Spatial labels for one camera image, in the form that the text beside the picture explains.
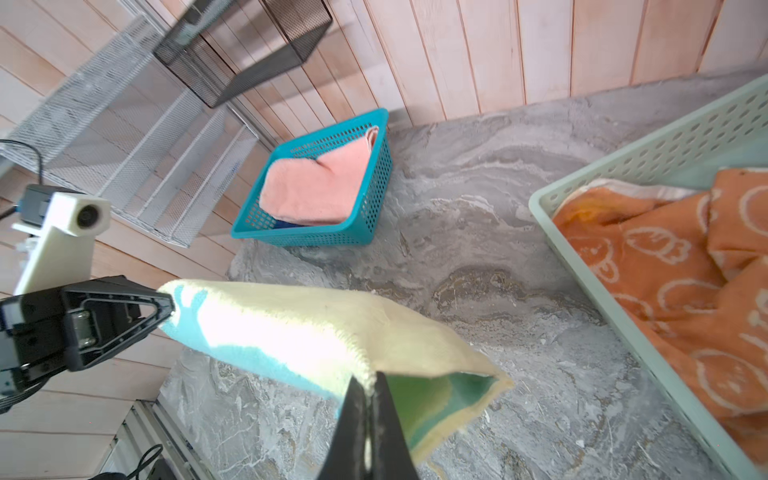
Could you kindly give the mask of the pink towel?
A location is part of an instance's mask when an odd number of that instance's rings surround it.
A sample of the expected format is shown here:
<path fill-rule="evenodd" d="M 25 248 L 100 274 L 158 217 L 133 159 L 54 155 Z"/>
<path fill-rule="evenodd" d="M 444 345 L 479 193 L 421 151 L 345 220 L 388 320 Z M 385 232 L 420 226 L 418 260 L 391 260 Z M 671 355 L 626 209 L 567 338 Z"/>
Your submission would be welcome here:
<path fill-rule="evenodd" d="M 282 158 L 266 171 L 259 206 L 296 225 L 334 225 L 352 213 L 379 128 L 317 159 Z"/>

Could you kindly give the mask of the orange patterned towel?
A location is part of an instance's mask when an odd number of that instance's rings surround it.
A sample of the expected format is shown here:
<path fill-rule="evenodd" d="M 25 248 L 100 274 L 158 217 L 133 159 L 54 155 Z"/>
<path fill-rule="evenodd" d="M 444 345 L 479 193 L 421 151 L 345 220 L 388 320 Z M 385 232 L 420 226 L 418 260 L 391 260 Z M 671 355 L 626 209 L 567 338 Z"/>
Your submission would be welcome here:
<path fill-rule="evenodd" d="M 750 460 L 767 466 L 767 173 L 597 180 L 555 226 Z"/>

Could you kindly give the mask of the light green towel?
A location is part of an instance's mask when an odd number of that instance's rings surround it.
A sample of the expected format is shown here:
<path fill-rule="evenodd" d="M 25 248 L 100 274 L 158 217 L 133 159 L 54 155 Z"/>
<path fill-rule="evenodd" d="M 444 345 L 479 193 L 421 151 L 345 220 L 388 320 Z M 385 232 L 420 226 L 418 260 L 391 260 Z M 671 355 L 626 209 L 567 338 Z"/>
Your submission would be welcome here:
<path fill-rule="evenodd" d="M 250 373 L 335 398 L 384 374 L 415 463 L 513 385 L 447 325 L 372 293 L 203 280 L 161 292 L 170 338 Z"/>

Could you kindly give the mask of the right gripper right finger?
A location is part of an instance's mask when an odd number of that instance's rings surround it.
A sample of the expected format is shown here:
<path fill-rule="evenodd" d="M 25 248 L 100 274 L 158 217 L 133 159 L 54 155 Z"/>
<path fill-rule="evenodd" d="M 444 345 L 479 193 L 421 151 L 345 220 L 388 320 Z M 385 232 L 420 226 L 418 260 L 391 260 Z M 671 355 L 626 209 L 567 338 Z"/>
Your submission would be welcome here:
<path fill-rule="evenodd" d="M 386 375 L 376 374 L 370 400 L 370 478 L 419 480 L 405 441 Z"/>

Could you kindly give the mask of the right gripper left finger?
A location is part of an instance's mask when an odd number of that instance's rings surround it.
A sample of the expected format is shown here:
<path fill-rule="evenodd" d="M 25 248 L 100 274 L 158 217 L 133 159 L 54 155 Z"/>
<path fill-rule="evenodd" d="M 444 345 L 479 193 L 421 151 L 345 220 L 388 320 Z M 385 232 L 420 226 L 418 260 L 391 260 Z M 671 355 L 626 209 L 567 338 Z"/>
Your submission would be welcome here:
<path fill-rule="evenodd" d="M 363 480 L 367 478 L 367 396 L 355 377 L 350 378 L 336 430 L 317 480 Z"/>

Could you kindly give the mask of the blue towel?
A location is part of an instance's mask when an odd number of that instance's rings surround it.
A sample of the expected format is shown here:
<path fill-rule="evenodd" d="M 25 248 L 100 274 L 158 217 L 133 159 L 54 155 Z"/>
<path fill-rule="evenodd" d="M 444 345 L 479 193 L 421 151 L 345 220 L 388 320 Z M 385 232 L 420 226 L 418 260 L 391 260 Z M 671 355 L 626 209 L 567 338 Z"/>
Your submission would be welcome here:
<path fill-rule="evenodd" d="M 277 220 L 275 224 L 273 225 L 273 229 L 291 229 L 291 228 L 301 228 L 301 225 L 293 224 L 290 222 L 285 222 L 282 220 Z"/>

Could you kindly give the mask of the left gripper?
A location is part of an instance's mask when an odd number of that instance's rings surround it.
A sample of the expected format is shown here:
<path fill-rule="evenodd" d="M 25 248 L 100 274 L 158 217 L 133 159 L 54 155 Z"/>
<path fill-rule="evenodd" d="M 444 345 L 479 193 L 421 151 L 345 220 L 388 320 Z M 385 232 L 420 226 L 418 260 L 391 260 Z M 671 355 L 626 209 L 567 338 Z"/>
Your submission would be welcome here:
<path fill-rule="evenodd" d="M 112 276 L 1 301 L 1 394 L 18 396 L 144 340 L 175 310 L 172 297 Z"/>

